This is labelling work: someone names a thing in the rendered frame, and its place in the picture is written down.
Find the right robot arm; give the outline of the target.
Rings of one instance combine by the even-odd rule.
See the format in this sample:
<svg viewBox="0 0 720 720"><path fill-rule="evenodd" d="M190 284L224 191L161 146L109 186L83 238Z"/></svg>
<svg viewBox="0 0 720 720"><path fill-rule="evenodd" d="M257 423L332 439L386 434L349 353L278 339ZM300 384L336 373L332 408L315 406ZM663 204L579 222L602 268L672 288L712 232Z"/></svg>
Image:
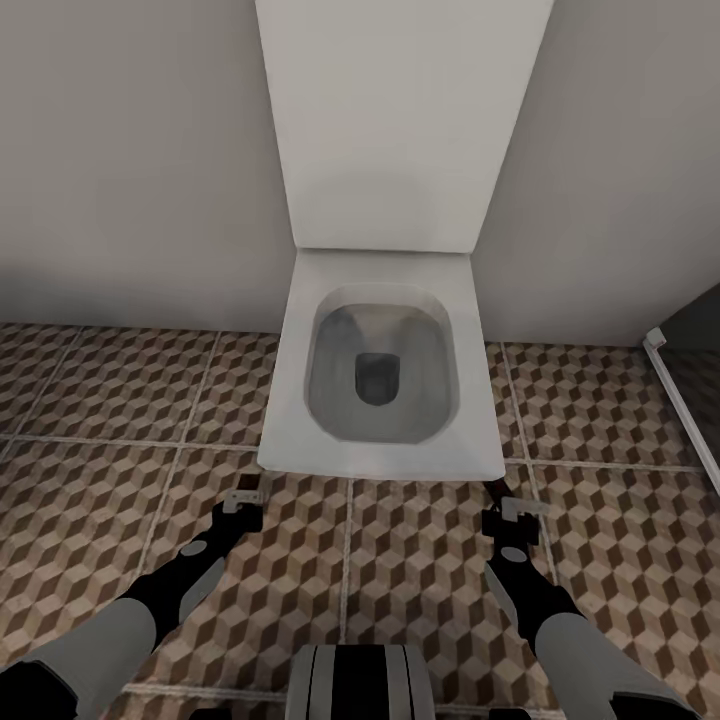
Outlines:
<svg viewBox="0 0 720 720"><path fill-rule="evenodd" d="M575 607L569 592L533 566L541 501L503 497L502 512L482 510L494 537L485 581L521 639L528 640L567 720L704 720L668 685L623 653Z"/></svg>

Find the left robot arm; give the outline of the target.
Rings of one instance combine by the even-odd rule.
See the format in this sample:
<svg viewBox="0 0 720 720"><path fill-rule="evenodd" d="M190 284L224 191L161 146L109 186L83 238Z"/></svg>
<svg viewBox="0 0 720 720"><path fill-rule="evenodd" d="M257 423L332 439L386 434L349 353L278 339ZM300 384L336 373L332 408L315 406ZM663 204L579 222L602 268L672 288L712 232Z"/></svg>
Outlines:
<svg viewBox="0 0 720 720"><path fill-rule="evenodd" d="M229 489L199 533L81 624L0 669L0 720L98 720L169 631L219 585L244 533L263 529L262 489Z"/></svg>

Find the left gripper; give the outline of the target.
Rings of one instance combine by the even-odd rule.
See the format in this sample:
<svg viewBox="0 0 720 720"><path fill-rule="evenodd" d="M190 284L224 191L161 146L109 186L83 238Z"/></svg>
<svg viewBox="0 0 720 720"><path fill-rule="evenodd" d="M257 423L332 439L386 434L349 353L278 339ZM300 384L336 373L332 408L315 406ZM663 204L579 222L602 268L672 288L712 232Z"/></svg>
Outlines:
<svg viewBox="0 0 720 720"><path fill-rule="evenodd" d="M224 505L219 503L212 509L212 528L224 525L233 532L235 543L244 533L260 533L263 529L263 506L261 504L242 504L242 510L234 514L224 514Z"/></svg>

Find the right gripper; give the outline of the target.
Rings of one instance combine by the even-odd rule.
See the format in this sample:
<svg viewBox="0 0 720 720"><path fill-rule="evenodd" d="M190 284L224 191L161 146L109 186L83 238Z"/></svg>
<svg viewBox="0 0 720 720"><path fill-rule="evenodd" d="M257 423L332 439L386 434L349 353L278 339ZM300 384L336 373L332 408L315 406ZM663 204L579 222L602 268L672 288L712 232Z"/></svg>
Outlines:
<svg viewBox="0 0 720 720"><path fill-rule="evenodd" d="M495 509L487 511L482 510L482 534L494 537L504 532L512 532L520 536L526 546L539 544L539 524L538 519L528 514L518 514L517 522L503 521L502 512Z"/></svg>

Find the robot trunk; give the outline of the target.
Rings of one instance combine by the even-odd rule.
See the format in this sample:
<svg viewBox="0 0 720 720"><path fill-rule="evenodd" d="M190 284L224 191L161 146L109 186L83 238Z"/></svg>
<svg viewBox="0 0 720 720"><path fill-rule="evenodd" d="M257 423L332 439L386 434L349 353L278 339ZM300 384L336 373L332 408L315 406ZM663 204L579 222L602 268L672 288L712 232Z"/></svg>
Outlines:
<svg viewBox="0 0 720 720"><path fill-rule="evenodd" d="M418 645L303 645L285 720L435 720Z"/></svg>

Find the mousetrap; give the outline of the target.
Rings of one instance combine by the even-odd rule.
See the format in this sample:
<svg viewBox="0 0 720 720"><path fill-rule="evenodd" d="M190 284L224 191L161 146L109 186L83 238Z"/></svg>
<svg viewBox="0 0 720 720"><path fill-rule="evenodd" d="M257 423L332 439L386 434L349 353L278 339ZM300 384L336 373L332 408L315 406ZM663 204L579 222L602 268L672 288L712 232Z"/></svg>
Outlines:
<svg viewBox="0 0 720 720"><path fill-rule="evenodd" d="M258 489L258 486L260 483L260 478L261 478L261 475L249 475L248 473L243 473L243 475L241 475L237 489L241 489L241 490Z"/></svg>
<svg viewBox="0 0 720 720"><path fill-rule="evenodd" d="M514 497L514 493L510 487L504 482L504 477L496 481L482 481L484 488L488 491L488 495L494 501L494 509L502 512L501 501L503 497Z"/></svg>

